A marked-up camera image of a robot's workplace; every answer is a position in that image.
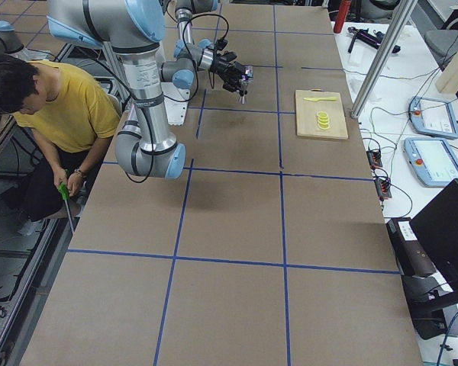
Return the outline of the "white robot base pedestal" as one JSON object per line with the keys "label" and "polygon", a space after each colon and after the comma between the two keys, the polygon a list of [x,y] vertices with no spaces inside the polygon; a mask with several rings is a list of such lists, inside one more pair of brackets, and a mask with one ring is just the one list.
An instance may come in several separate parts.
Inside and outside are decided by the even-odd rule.
{"label": "white robot base pedestal", "polygon": [[162,82],[168,124],[182,126],[185,122],[190,91],[174,86],[171,82]]}

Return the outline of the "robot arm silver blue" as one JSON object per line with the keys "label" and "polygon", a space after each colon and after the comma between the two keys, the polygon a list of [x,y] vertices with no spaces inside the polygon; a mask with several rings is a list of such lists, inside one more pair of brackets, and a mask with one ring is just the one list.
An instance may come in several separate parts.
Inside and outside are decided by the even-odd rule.
{"label": "robot arm silver blue", "polygon": [[165,6],[160,1],[51,1],[47,20],[50,33],[78,47],[100,49],[109,43],[124,70],[125,88],[137,119],[118,132],[115,155],[129,175],[178,178],[185,164],[185,146],[169,129],[163,82],[189,90],[197,73],[218,75],[223,88],[245,99],[253,70],[224,51],[225,40],[192,40],[192,20],[213,15],[216,1],[177,1],[179,39],[175,61],[158,63],[156,53],[165,37]]}
{"label": "robot arm silver blue", "polygon": [[192,35],[192,23],[196,18],[202,16],[216,16],[218,1],[176,1],[175,19],[179,35],[176,44],[174,57],[176,59],[186,58],[196,72],[206,70],[224,76],[226,79],[239,70],[235,61],[237,55],[231,51],[222,50],[227,46],[226,35],[219,40],[201,40],[195,43]]}

